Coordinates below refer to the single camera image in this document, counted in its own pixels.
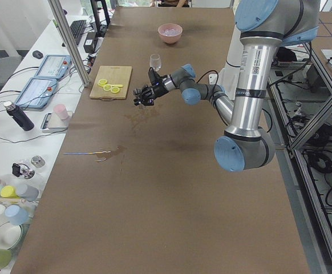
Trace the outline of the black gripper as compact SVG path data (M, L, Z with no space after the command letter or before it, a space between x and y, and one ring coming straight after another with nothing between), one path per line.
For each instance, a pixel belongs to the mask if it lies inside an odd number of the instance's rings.
M133 100L134 105L153 106L156 98L169 93L165 85L166 80L166 77L162 77L162 81L155 86L148 86L146 84L141 88L135 88L133 90L133 95L135 96Z

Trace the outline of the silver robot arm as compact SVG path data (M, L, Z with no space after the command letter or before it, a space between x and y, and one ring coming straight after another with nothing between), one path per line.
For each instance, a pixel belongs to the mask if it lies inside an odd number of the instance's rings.
M317 36L319 6L319 1L239 3L235 25L243 49L234 99L220 85L196 83L192 66L183 65L163 76L149 69L151 84L134 90L134 104L151 106L156 98L177 89L186 104L207 100L227 125L214 145L218 164L232 172L268 164L274 143L259 121L273 58L279 47L310 42Z

